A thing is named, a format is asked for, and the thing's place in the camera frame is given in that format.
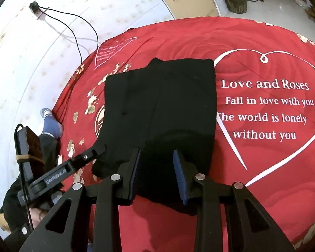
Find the red rose bedsheet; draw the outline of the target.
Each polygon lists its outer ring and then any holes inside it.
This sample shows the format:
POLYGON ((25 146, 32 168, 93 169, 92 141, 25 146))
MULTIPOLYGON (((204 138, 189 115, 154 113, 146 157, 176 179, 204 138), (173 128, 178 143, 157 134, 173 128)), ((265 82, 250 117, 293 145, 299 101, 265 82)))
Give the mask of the red rose bedsheet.
POLYGON ((153 61, 194 74, 167 89, 159 122, 215 130, 218 183, 244 183, 296 251, 315 251, 315 43, 264 22, 198 17, 129 29, 89 55, 53 111, 61 154, 89 148, 113 119, 110 97, 132 97, 128 78, 153 61))

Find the dark jeans leg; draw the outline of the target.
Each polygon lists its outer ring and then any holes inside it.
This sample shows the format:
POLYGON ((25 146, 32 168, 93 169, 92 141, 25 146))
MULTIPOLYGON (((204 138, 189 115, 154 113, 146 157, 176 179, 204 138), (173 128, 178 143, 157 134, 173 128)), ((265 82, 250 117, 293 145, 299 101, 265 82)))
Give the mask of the dark jeans leg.
POLYGON ((40 146, 42 151, 42 159, 45 163, 44 170, 46 172, 50 171, 58 164, 58 154, 60 152, 60 145, 56 138, 53 138, 49 134, 41 134, 40 146))

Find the black battery pack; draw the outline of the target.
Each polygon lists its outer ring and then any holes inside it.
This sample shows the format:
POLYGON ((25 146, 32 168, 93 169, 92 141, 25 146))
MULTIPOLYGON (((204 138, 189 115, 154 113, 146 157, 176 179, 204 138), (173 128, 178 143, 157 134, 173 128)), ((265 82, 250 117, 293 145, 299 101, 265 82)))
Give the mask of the black battery pack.
POLYGON ((24 175, 24 181, 30 184, 44 174, 40 138, 28 126, 18 124, 14 143, 20 175, 24 175))

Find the black wall plug adapter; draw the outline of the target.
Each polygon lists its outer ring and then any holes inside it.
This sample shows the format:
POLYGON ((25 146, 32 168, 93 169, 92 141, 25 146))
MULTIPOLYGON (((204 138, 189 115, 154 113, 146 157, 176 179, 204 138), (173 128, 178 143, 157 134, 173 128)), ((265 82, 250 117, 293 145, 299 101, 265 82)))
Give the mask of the black wall plug adapter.
POLYGON ((40 7, 38 5, 38 3, 36 1, 33 1, 30 3, 29 5, 29 9, 34 13, 36 14, 37 12, 40 11, 40 7))

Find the blue sock foot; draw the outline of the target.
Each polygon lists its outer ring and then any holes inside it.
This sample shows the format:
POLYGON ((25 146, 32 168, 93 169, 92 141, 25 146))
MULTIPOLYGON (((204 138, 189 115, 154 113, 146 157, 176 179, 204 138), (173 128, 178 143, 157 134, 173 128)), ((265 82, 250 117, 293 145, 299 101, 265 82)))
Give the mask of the blue sock foot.
POLYGON ((63 134, 63 127, 60 122, 56 120, 52 111, 49 108, 43 108, 40 111, 40 114, 43 118, 42 134, 47 134, 55 139, 61 138, 63 134))

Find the black pants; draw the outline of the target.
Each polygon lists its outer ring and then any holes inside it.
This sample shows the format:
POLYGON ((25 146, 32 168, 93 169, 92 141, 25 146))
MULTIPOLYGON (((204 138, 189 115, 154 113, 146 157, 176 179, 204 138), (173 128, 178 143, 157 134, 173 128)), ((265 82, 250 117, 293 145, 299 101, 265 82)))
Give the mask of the black pants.
POLYGON ((208 174, 216 131, 217 93, 210 59, 153 59, 138 70, 109 76, 98 142, 105 152, 92 166, 104 179, 140 158, 137 195, 177 212, 195 215, 198 191, 180 162, 208 174))

